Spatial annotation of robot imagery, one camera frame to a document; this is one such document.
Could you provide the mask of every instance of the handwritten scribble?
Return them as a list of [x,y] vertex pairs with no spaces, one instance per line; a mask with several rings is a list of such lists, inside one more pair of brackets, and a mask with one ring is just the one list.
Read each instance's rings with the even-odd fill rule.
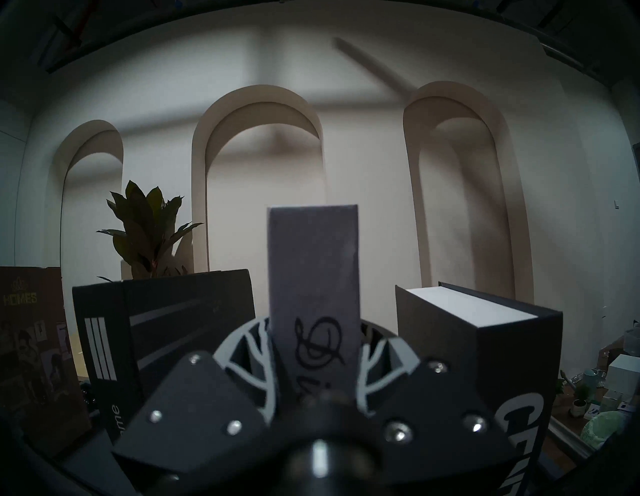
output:
[[[296,377],[296,383],[301,390],[301,393],[315,395],[319,393],[323,386],[318,379],[309,376],[298,376]],[[331,383],[327,382],[324,384],[324,389],[331,389]]]
[[296,318],[294,332],[298,344],[296,346],[296,361],[306,370],[319,370],[337,359],[344,365],[340,355],[342,346],[342,328],[332,317],[321,317],[311,327],[305,337],[305,330],[300,318]]

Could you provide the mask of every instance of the book spine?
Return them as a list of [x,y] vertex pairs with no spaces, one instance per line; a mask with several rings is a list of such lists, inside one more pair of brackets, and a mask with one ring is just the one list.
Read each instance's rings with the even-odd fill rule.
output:
[[143,404],[122,284],[75,287],[73,297],[93,394],[115,442]]

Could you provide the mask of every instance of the white box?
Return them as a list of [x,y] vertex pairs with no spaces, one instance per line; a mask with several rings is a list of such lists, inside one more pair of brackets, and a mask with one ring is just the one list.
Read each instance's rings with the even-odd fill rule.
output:
[[609,365],[607,388],[623,395],[634,395],[640,385],[640,357],[620,355]]

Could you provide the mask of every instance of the white wall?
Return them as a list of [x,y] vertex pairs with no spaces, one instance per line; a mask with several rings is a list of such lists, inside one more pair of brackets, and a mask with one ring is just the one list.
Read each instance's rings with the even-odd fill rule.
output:
[[15,265],[15,208],[31,117],[0,100],[0,266]]
[[325,189],[320,140],[293,125],[251,127],[212,159],[207,174],[209,266],[249,269],[256,315],[269,315],[267,207],[321,205]]
[[[338,50],[336,37],[381,70]],[[327,202],[360,207],[362,316],[393,330],[394,284],[420,285],[403,113],[408,95],[434,81],[475,88],[504,117],[526,205],[533,299],[564,312],[563,367],[591,366],[593,346],[582,343],[599,341],[602,326],[602,234],[568,99],[533,36],[438,8],[297,0],[223,10],[146,30],[57,71],[25,150],[16,262],[60,262],[45,239],[56,208],[49,170],[76,127],[113,124],[124,142],[123,182],[162,183],[166,196],[186,201],[191,126],[227,93],[275,84],[317,113]],[[191,218],[188,208],[180,215]]]
[[640,143],[640,90],[630,77],[618,81],[611,90],[629,142]]
[[430,97],[407,107],[404,135],[422,285],[448,282],[515,298],[506,201],[489,128],[459,102]]
[[599,344],[606,346],[640,320],[640,180],[611,92],[556,60],[548,63],[568,98],[595,186],[599,222],[591,228],[601,231],[604,246]]
[[77,331],[72,288],[120,280],[120,256],[98,229],[123,229],[107,198],[120,192],[122,140],[115,131],[90,138],[71,160],[62,196],[60,271],[69,341],[79,376],[88,377]]

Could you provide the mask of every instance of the black book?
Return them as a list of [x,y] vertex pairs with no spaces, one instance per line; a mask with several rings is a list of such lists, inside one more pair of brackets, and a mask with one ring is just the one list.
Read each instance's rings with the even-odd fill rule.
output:
[[562,312],[444,283],[396,286],[396,305],[398,335],[421,359],[464,372],[495,414],[520,455],[497,494],[522,494],[556,397]]
[[73,288],[83,356],[115,441],[186,353],[213,353],[255,317],[246,269]]

